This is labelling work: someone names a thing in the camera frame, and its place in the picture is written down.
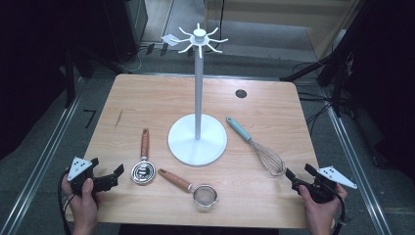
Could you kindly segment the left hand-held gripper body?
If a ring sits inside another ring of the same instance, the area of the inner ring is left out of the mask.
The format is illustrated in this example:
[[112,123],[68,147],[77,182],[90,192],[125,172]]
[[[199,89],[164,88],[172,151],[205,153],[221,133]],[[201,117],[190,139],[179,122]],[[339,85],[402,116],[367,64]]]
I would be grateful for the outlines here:
[[75,195],[81,195],[83,184],[88,178],[93,181],[93,194],[110,191],[118,185],[118,178],[115,178],[113,174],[95,177],[94,168],[91,167],[90,161],[74,157],[68,174],[71,192]]

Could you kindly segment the dark cabinet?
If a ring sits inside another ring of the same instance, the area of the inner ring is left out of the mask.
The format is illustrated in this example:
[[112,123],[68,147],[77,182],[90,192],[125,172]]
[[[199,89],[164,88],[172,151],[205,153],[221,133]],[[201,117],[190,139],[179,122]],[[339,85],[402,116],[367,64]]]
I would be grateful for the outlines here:
[[112,57],[123,62],[138,52],[148,22],[145,0],[104,0],[111,41]]

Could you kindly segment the white paper tag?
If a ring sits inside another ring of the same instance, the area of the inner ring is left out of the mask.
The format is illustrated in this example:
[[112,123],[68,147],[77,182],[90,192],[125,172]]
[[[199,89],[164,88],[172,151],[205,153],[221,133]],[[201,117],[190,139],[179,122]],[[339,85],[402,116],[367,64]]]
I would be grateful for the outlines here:
[[165,35],[161,39],[164,43],[166,43],[166,44],[168,44],[169,46],[172,46],[172,47],[174,47],[175,45],[178,44],[178,38],[175,37],[172,34]]

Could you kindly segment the wooden handled steel egg separator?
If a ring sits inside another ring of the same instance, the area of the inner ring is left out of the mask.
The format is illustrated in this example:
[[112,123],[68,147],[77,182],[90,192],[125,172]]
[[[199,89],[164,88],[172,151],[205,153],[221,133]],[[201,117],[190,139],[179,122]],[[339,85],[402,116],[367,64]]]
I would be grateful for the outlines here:
[[144,128],[141,139],[141,161],[131,170],[131,178],[138,185],[150,183],[155,176],[156,168],[148,161],[150,150],[150,133],[148,128]]

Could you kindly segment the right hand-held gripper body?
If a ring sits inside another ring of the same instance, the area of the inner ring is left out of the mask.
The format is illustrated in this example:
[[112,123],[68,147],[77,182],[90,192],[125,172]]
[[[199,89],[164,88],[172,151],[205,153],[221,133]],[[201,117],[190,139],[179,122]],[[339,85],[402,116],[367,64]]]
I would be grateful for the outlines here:
[[315,203],[325,204],[335,198],[337,184],[356,189],[357,185],[336,170],[333,166],[327,166],[317,169],[317,174],[312,176],[314,181],[308,183],[296,177],[292,182],[292,189],[300,194],[299,187],[305,186]]

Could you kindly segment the black metal stand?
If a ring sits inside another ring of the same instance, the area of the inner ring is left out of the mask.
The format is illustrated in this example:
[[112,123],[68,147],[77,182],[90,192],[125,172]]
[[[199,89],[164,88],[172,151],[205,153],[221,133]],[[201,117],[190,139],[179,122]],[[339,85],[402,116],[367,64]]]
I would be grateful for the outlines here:
[[65,107],[68,108],[75,96],[75,85],[74,85],[74,75],[73,75],[73,61],[71,55],[71,49],[68,48],[66,51],[66,63],[65,63],[65,73],[66,73],[66,88],[67,88],[67,100]]

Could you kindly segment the white utensil rack stand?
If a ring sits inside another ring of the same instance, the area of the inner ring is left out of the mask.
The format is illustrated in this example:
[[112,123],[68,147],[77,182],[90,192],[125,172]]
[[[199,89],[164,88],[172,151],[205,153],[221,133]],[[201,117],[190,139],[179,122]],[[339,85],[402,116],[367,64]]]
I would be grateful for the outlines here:
[[174,39],[174,42],[189,43],[181,53],[188,52],[191,48],[195,50],[195,111],[172,125],[167,143],[172,155],[181,163],[195,167],[210,165],[224,153],[227,133],[218,119],[203,113],[204,53],[206,47],[218,53],[210,42],[223,43],[226,39],[211,39],[210,36],[215,34],[218,28],[206,32],[199,23],[192,32],[182,28],[179,30],[187,35],[187,38]]

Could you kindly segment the teal handled wire whisk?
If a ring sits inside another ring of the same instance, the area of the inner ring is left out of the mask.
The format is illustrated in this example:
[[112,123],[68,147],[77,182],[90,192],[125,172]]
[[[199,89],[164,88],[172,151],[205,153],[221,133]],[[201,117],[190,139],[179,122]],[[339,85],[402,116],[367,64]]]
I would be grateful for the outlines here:
[[252,146],[259,162],[271,176],[282,176],[285,174],[285,164],[278,154],[255,142],[247,130],[233,118],[227,117],[226,121],[246,142]]

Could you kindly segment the black tripod stand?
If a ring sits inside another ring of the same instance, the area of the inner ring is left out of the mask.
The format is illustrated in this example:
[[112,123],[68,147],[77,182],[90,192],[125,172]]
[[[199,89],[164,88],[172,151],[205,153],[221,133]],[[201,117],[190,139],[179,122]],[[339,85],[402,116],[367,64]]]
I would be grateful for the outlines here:
[[364,0],[360,10],[351,21],[350,26],[346,30],[345,35],[340,40],[338,46],[328,56],[323,59],[312,63],[310,66],[305,67],[291,75],[281,77],[281,81],[293,82],[304,75],[322,69],[317,77],[317,83],[325,87],[332,80],[335,81],[334,91],[331,98],[331,107],[335,114],[339,118],[341,93],[343,87],[343,80],[346,78],[346,63],[349,55],[355,49],[358,44],[358,40],[361,38],[364,30],[370,22],[370,19],[376,12],[376,8],[383,0]]

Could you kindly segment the metal floor rail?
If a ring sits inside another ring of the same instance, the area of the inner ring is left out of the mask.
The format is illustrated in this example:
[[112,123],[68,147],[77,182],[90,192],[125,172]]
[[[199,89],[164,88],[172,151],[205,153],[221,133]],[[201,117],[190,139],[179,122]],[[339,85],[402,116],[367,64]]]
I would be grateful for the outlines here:
[[374,190],[371,187],[362,164],[358,159],[358,156],[346,131],[343,120],[338,117],[333,107],[330,108],[328,113],[331,123],[335,128],[342,148],[345,152],[347,162],[353,175],[353,179],[357,183],[358,190],[365,204],[365,208],[370,215],[377,234],[392,235],[392,231],[384,215],[383,209],[377,199],[377,196],[375,195]]
[[60,95],[18,148],[0,161],[0,235],[16,235],[53,155],[73,108]]

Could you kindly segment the person's right hand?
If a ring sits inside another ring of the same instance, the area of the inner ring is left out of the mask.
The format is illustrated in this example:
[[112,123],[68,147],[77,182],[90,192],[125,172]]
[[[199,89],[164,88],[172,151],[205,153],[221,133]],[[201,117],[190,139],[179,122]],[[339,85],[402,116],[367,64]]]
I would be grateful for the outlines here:
[[304,209],[306,214],[307,227],[310,225],[325,225],[331,227],[331,222],[341,205],[339,199],[334,199],[325,204],[315,203],[308,191],[308,189],[301,185],[299,187],[300,195],[304,200]]

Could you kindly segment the wooden handled mesh strainer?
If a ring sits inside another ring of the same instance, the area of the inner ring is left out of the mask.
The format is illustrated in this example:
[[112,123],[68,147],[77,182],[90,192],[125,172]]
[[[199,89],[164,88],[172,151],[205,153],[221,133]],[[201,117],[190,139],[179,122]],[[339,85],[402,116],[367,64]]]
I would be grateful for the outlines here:
[[158,173],[160,176],[162,176],[171,184],[180,188],[182,191],[192,194],[193,202],[200,209],[209,210],[217,203],[218,194],[212,186],[208,184],[201,184],[197,187],[194,187],[193,184],[187,180],[162,168],[158,170]]

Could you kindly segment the person's left hand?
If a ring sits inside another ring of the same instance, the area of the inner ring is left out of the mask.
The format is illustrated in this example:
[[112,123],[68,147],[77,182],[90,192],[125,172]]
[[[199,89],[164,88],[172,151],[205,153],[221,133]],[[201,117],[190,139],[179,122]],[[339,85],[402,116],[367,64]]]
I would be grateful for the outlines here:
[[82,194],[75,195],[71,192],[69,182],[66,177],[62,182],[62,189],[70,198],[69,206],[73,214],[74,225],[97,225],[98,208],[92,196],[93,181],[88,178],[82,187]]

